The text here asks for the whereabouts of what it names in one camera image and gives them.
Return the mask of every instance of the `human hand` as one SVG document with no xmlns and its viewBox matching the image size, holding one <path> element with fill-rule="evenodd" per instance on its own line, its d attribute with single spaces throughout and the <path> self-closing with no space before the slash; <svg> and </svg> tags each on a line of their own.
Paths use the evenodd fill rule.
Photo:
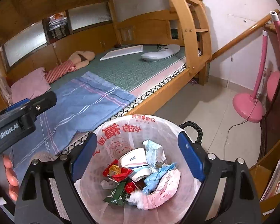
<svg viewBox="0 0 280 224">
<path fill-rule="evenodd" d="M 19 194 L 19 181 L 17 175 L 13 171 L 13 163 L 7 155 L 3 155 L 3 163 L 5 166 L 5 173 L 9 182 L 8 192 L 12 200 L 16 201 Z"/>
</svg>

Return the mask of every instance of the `white board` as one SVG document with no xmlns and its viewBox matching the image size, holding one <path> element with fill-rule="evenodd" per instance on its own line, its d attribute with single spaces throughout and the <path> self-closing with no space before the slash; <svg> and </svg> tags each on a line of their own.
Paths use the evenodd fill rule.
<svg viewBox="0 0 280 224">
<path fill-rule="evenodd" d="M 116 49 L 113 51 L 108 52 L 105 54 L 100 60 L 106 60 L 122 55 L 129 55 L 129 54 L 135 54 L 135 53 L 140 53 L 143 52 L 143 45 L 136 45 L 136 46 L 131 46 L 131 47 L 126 47 L 122 49 Z"/>
</svg>

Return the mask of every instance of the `blue towel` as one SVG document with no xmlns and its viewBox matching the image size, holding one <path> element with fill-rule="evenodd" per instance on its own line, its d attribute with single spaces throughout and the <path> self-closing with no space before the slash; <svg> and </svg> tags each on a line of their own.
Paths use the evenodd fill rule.
<svg viewBox="0 0 280 224">
<path fill-rule="evenodd" d="M 142 192 L 145 195 L 149 195 L 151 191 L 154 191 L 160 182 L 160 179 L 169 171 L 172 170 L 176 165 L 176 162 L 168 165 L 166 167 L 161 167 L 157 173 L 152 173 L 150 176 L 146 177 L 144 183 L 146 186 L 143 188 Z"/>
<path fill-rule="evenodd" d="M 54 92 L 57 103 L 37 117 L 35 132 L 8 151 L 20 183 L 36 152 L 60 153 L 76 132 L 95 130 L 136 99 L 91 72 L 72 79 Z"/>
</svg>

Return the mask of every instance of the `striped sleeve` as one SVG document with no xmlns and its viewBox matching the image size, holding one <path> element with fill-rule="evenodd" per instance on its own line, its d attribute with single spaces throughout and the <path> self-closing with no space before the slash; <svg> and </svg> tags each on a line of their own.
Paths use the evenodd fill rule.
<svg viewBox="0 0 280 224">
<path fill-rule="evenodd" d="M 77 69 L 76 65 L 71 61 L 67 60 L 61 65 L 53 68 L 52 70 L 45 73 L 45 78 L 49 84 L 63 77 L 67 73 L 75 71 Z"/>
</svg>

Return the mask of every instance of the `wooden headboard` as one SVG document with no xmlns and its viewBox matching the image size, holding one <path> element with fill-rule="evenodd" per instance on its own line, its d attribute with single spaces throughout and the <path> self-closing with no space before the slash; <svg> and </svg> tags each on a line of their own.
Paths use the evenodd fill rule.
<svg viewBox="0 0 280 224">
<path fill-rule="evenodd" d="M 184 46 L 178 21 L 178 39 L 172 39 L 170 20 L 178 20 L 177 13 L 161 10 L 141 14 L 116 24 L 122 44 L 178 44 Z"/>
</svg>

